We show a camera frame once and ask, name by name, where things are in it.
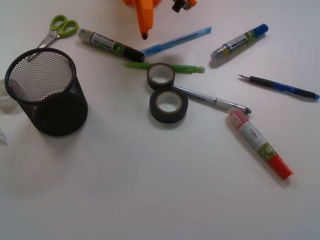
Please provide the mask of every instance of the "blue marker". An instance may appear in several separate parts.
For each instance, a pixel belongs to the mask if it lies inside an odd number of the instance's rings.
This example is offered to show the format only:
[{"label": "blue marker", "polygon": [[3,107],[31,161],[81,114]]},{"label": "blue marker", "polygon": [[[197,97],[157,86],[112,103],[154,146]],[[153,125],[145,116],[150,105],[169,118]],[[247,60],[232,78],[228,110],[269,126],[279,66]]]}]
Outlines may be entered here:
[{"label": "blue marker", "polygon": [[220,59],[230,56],[235,51],[238,51],[242,47],[250,44],[251,42],[254,42],[256,38],[262,36],[268,30],[269,28],[267,25],[261,24],[260,26],[257,26],[256,28],[247,31],[246,33],[240,36],[237,36],[231,41],[228,41],[227,43],[223,44],[218,49],[214,50],[211,54],[211,59],[213,61],[218,61]]},{"label": "blue marker", "polygon": [[146,57],[146,56],[156,54],[156,53],[162,52],[164,50],[170,49],[170,48],[177,46],[179,44],[183,44],[183,43],[188,42],[190,40],[200,38],[200,37],[207,35],[209,33],[211,33],[211,27],[206,27],[202,30],[195,31],[195,32],[190,33],[188,35],[178,37],[178,38],[173,39],[171,41],[167,41],[167,42],[164,42],[161,44],[151,46],[149,48],[142,50],[141,52],[143,52],[144,56]]},{"label": "blue marker", "polygon": [[248,75],[239,75],[239,76],[244,78],[245,80],[248,80],[251,83],[259,84],[272,89],[277,89],[281,92],[288,92],[290,94],[294,94],[299,97],[303,97],[307,99],[315,99],[315,100],[319,99],[319,95],[310,91],[295,88],[293,86],[284,85],[275,81],[270,81],[270,80],[266,80],[266,79],[255,77],[255,76],[248,76]]}]

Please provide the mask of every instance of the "green scissor handle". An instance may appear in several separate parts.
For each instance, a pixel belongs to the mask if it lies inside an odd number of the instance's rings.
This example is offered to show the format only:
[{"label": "green scissor handle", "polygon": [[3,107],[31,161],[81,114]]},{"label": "green scissor handle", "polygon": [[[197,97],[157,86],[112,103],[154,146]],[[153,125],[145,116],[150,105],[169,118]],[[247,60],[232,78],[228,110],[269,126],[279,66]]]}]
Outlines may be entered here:
[{"label": "green scissor handle", "polygon": [[50,30],[51,31],[58,31],[59,28],[61,28],[66,22],[68,21],[67,17],[65,15],[57,15],[55,16],[51,23],[50,23]]},{"label": "green scissor handle", "polygon": [[75,20],[68,20],[61,28],[59,28],[58,34],[63,38],[69,37],[69,36],[75,34],[77,32],[78,28],[79,28],[79,25]]}]

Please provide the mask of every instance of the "pencil holder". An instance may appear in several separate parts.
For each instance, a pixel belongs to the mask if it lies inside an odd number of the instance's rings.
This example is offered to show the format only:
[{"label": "pencil holder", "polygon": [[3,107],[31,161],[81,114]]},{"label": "pencil holder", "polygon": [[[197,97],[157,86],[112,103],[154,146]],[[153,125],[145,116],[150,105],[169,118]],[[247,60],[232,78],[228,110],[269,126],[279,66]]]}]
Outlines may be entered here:
[{"label": "pencil holder", "polygon": [[60,50],[36,48],[20,55],[6,72],[5,88],[42,133],[64,136],[87,118],[75,64]]}]

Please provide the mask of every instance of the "red marker cap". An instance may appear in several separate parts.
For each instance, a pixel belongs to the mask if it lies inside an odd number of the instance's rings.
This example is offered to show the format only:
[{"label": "red marker cap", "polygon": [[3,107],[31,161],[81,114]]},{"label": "red marker cap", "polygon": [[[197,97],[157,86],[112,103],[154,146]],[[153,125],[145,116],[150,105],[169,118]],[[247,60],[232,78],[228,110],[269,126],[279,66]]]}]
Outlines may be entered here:
[{"label": "red marker cap", "polygon": [[270,158],[268,164],[283,180],[294,174],[278,154]]}]

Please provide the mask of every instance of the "blue pen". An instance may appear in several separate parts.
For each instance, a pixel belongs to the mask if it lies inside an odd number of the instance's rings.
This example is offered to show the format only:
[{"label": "blue pen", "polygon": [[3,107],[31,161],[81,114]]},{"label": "blue pen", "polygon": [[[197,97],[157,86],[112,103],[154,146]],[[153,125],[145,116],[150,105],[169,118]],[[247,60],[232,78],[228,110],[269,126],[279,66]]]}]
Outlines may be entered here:
[{"label": "blue pen", "polygon": [[248,76],[248,75],[239,75],[239,76],[244,78],[245,80],[248,80],[251,83],[259,84],[268,88],[277,89],[282,92],[288,92],[303,98],[315,99],[315,100],[319,99],[319,95],[310,91],[302,90],[300,88],[284,85],[275,81],[270,81],[270,80],[266,80],[266,79],[255,77],[255,76]]},{"label": "blue pen", "polygon": [[170,49],[170,48],[177,46],[179,44],[183,44],[183,43],[188,42],[190,40],[202,37],[202,36],[207,35],[209,33],[211,33],[211,27],[206,27],[202,30],[195,31],[193,33],[178,37],[178,38],[173,39],[171,41],[167,41],[167,42],[164,42],[161,44],[157,44],[157,45],[148,47],[148,48],[142,50],[141,52],[143,52],[144,56],[146,57],[146,56],[156,54],[156,53],[162,52],[164,50]]}]

